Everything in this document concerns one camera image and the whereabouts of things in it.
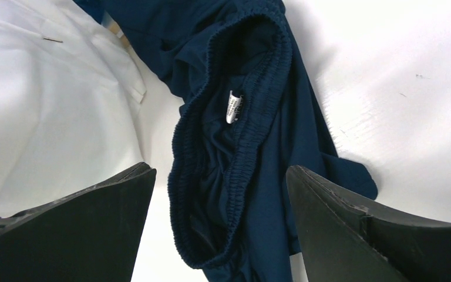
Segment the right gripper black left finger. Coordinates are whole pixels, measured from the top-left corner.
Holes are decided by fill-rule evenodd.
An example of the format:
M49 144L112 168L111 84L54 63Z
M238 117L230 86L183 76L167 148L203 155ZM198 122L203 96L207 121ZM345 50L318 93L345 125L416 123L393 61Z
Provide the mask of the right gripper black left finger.
M0 281L130 281L156 173L138 163L79 192L0 217Z

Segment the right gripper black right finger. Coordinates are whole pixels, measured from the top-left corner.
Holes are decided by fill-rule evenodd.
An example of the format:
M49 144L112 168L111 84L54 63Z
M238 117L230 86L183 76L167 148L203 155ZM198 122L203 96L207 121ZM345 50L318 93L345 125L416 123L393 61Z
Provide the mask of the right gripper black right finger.
M451 281L451 223L382 205L302 166L286 178L309 281Z

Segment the white drawstring shorts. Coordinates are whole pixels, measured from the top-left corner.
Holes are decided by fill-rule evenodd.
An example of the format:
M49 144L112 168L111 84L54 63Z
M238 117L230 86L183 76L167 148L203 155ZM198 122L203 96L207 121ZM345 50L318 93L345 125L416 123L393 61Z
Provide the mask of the white drawstring shorts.
M145 93L119 39L73 1L0 1L0 217L141 162Z

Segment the navy blue shorts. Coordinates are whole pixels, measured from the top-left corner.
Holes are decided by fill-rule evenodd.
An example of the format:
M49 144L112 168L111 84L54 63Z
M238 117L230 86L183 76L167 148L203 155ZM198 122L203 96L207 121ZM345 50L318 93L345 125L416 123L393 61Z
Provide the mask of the navy blue shorts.
M169 174L176 248L208 281L291 281L300 246L285 182L300 165L369 199L340 158L282 1L79 1L105 12L182 98Z

